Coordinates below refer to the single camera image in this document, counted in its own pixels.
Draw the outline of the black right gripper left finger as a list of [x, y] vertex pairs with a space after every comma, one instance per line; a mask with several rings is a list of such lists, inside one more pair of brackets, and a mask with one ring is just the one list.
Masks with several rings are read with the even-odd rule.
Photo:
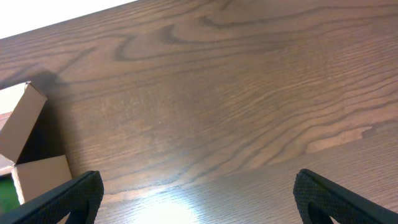
[[77, 178], [1, 215], [2, 224], [95, 222], [104, 195], [99, 171], [88, 171]]

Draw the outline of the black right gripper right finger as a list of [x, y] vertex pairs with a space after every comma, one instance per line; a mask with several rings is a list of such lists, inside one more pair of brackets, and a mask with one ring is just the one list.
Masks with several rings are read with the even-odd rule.
[[320, 175], [302, 169], [294, 199], [304, 223], [397, 223], [397, 214]]

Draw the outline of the green tape roll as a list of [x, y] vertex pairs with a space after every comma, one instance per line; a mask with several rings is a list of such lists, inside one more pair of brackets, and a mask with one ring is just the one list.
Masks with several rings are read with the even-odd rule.
[[1, 184], [0, 184], [1, 215], [19, 206], [20, 203], [11, 174], [1, 176]]

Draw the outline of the brown cardboard box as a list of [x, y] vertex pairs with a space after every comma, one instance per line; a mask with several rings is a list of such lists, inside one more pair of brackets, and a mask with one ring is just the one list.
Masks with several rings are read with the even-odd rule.
[[11, 176], [18, 206], [72, 179], [64, 155], [17, 163], [46, 101], [31, 82], [1, 90], [1, 177]]

